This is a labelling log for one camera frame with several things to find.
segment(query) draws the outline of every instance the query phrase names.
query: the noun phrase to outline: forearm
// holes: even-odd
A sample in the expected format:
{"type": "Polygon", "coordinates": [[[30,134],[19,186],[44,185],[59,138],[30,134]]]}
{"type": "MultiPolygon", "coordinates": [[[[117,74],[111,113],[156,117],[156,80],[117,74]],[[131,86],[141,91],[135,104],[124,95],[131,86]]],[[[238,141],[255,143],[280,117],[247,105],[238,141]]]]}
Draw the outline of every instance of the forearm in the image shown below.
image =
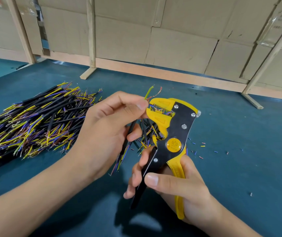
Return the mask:
{"type": "Polygon", "coordinates": [[[65,156],[26,183],[1,195],[0,236],[28,236],[82,190],[89,180],[78,168],[70,156],[65,156]]]}
{"type": "Polygon", "coordinates": [[[212,199],[218,214],[208,225],[201,228],[204,232],[211,237],[261,237],[246,223],[222,206],[214,197],[212,199]]]}

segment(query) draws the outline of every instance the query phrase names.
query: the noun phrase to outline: hand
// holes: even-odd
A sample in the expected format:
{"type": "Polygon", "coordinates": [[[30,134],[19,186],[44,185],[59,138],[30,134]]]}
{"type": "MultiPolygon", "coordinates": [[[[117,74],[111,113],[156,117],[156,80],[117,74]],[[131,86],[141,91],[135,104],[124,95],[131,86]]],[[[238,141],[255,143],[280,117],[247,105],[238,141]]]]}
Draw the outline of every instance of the hand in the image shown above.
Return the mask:
{"type": "MultiPolygon", "coordinates": [[[[136,119],[146,118],[147,100],[142,96],[116,92],[90,107],[68,157],[76,159],[79,172],[88,173],[88,183],[103,176],[119,155],[128,128],[136,119]]],[[[142,135],[139,125],[127,136],[134,141],[142,135]]]]}
{"type": "MultiPolygon", "coordinates": [[[[135,195],[135,187],[142,180],[141,169],[147,163],[151,150],[152,148],[143,150],[139,163],[133,167],[132,177],[129,180],[127,191],[123,195],[125,199],[135,195]]],[[[144,182],[148,187],[156,190],[174,212],[174,196],[182,196],[185,212],[183,221],[202,228],[218,217],[217,202],[209,193],[193,161],[187,155],[183,155],[180,163],[186,179],[174,177],[170,168],[166,167],[162,174],[148,173],[144,182]]]]}

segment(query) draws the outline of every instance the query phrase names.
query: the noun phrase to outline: pile of cables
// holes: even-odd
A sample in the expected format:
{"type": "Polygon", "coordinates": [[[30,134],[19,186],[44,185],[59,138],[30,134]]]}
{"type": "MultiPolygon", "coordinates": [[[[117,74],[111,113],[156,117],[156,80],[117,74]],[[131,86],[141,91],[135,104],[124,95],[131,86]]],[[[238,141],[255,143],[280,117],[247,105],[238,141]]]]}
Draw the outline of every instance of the pile of cables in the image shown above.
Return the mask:
{"type": "Polygon", "coordinates": [[[34,157],[46,149],[70,149],[88,108],[101,101],[96,95],[102,92],[88,93],[70,86],[61,83],[0,114],[0,166],[17,157],[34,157]]]}

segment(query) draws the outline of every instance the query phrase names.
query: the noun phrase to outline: wire stripper jaw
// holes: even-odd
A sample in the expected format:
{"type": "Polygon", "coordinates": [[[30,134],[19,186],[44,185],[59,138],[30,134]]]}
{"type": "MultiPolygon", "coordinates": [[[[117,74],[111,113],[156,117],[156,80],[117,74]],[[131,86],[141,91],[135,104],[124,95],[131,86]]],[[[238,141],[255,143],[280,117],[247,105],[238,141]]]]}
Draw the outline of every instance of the wire stripper jaw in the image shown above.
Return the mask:
{"type": "MultiPolygon", "coordinates": [[[[137,206],[146,188],[144,177],[147,173],[158,173],[167,164],[174,176],[185,178],[180,158],[186,154],[186,140],[192,123],[201,114],[189,103],[174,98],[152,99],[146,113],[149,119],[157,124],[162,139],[157,139],[155,135],[152,136],[155,147],[149,155],[147,164],[141,171],[142,182],[136,188],[131,209],[137,206]]],[[[183,219],[182,197],[175,196],[175,204],[178,218],[183,219]]]]}

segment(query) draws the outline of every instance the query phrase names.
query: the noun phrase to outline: black handle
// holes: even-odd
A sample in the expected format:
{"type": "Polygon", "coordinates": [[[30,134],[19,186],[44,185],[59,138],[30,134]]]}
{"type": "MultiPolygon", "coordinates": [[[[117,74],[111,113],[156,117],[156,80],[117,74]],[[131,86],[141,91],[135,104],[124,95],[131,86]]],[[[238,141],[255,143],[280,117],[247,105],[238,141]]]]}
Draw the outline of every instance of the black handle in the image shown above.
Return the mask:
{"type": "Polygon", "coordinates": [[[141,170],[142,181],[135,190],[135,195],[133,197],[130,209],[135,209],[135,207],[139,203],[139,200],[144,190],[146,189],[146,184],[144,183],[145,175],[149,172],[158,173],[161,167],[166,164],[166,161],[164,161],[163,158],[159,158],[159,156],[156,155],[156,153],[157,153],[157,147],[155,146],[148,157],[147,164],[141,170]]]}

